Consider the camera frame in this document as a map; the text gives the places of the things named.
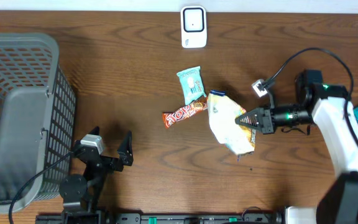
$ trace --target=red candy wrapper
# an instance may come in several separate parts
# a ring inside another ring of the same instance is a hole
[[[198,100],[191,102],[189,105],[179,108],[179,110],[174,113],[162,113],[162,120],[164,121],[165,127],[169,128],[178,121],[187,119],[196,113],[206,110],[208,108],[206,100],[207,98],[202,96],[198,98]]]

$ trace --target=black cable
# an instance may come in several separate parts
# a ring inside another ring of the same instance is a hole
[[[246,215],[246,213],[247,213],[251,208],[256,208],[256,209],[262,211],[262,209],[260,209],[259,207],[256,207],[256,206],[248,207],[247,209],[245,209],[245,211],[244,211],[244,212],[242,213],[242,215],[241,215],[241,220],[242,220],[242,221],[245,221],[245,217],[244,217],[244,216]],[[262,214],[265,215],[265,217],[267,218],[267,220],[270,220],[269,217],[268,217],[264,212],[262,212]]]
[[[62,158],[60,158],[58,161],[54,162],[52,165],[48,166],[46,169],[44,169],[43,171],[40,171],[38,174],[36,174],[35,176],[31,177],[24,185],[22,188],[19,189],[19,191],[16,193],[15,197],[12,199],[11,202],[11,206],[9,207],[9,223],[10,224],[14,224],[13,223],[13,217],[12,217],[12,212],[13,212],[13,206],[16,202],[16,200],[20,197],[20,195],[22,194],[23,190],[29,185],[31,184],[31,182],[33,182],[37,177],[41,176],[42,174],[46,173],[46,171],[54,168],[59,162],[64,161],[65,159],[67,159],[67,157],[71,156],[73,154],[73,152],[68,152],[67,154],[65,154]]]
[[[317,51],[320,51],[320,52],[324,52],[324,53],[332,56],[333,58],[335,58],[346,69],[346,72],[349,75],[349,78],[351,79],[351,86],[350,86],[350,89],[349,89],[349,94],[348,94],[348,96],[347,96],[347,98],[345,100],[345,105],[344,105],[344,117],[345,117],[345,120],[346,120],[347,127],[349,128],[349,131],[351,132],[351,135],[353,137],[353,140],[354,140],[354,142],[356,143],[356,145],[358,147],[358,138],[357,138],[357,136],[356,136],[356,134],[355,134],[355,132],[353,130],[351,121],[349,119],[349,113],[347,112],[347,106],[348,106],[348,104],[349,104],[349,102],[351,100],[352,92],[353,92],[353,86],[354,86],[353,75],[352,75],[352,72],[349,69],[349,67],[341,60],[341,58],[339,58],[336,54],[332,53],[330,50],[322,49],[322,48],[319,48],[319,47],[310,47],[310,48],[303,49],[303,50],[297,52],[296,54],[292,55],[290,58],[288,58],[284,62],[284,64],[276,72],[276,74],[274,74],[268,80],[263,82],[262,86],[263,86],[263,88],[268,88],[268,86],[273,83],[273,81],[276,79],[277,75],[284,69],[284,67],[290,62],[290,60],[292,60],[293,58],[295,58],[299,54],[302,54],[303,52],[310,51],[310,50],[317,50]]]

